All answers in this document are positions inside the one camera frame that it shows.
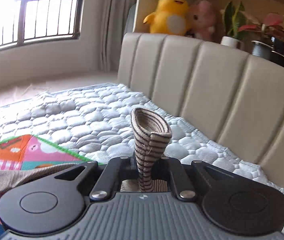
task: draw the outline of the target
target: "stuffed animal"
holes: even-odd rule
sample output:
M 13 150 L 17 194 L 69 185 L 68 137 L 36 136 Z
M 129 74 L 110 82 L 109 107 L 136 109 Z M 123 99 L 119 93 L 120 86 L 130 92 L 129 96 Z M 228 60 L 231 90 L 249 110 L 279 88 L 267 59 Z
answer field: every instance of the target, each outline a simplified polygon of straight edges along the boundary
M 164 33 L 184 36 L 188 30 L 186 0 L 159 0 L 156 11 L 143 21 L 150 25 L 150 33 Z
M 194 38 L 212 41 L 215 32 L 216 12 L 210 2 L 201 0 L 189 7 L 187 20 Z

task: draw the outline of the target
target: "mattress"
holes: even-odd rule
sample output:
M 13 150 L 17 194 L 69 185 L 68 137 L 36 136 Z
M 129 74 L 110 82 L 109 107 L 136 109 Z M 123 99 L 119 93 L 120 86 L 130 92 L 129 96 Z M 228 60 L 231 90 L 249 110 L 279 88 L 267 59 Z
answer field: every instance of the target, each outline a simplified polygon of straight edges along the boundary
M 0 108 L 0 141 L 23 134 L 35 134 L 99 163 L 133 154 L 130 113 L 134 107 L 154 110 L 169 123 L 172 139 L 168 157 L 183 164 L 202 160 L 248 179 L 269 185 L 259 165 L 245 162 L 228 148 L 209 140 L 182 117 L 156 106 L 140 92 L 122 84 L 95 86 L 43 93 L 33 99 Z

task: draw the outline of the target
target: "ribbed gray surface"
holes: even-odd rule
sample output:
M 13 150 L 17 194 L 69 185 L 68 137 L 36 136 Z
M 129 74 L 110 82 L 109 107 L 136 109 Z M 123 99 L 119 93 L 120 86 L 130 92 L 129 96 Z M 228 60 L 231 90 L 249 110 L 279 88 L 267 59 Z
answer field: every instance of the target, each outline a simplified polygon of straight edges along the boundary
M 6 234 L 3 240 L 34 239 Z M 108 202 L 95 203 L 72 228 L 43 240 L 284 240 L 280 232 L 242 237 L 212 225 L 195 204 L 167 193 L 117 193 Z

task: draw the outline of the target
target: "floor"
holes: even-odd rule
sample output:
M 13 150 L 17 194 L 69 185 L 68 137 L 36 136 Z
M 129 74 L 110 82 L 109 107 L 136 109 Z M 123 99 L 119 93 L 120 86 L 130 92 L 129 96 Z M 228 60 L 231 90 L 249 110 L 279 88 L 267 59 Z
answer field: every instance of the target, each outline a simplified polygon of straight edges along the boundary
M 116 83 L 117 73 L 78 73 L 74 75 L 60 75 L 25 81 L 0 89 L 0 107 L 32 98 L 43 92 L 57 92 L 65 89 L 78 88 L 100 83 Z

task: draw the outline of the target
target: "upholstered headboard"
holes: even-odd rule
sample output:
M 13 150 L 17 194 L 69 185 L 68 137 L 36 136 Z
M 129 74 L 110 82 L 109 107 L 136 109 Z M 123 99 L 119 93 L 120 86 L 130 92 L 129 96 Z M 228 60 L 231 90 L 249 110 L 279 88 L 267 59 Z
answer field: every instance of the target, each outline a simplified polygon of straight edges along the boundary
M 283 67 L 216 43 L 127 33 L 118 81 L 284 187 Z

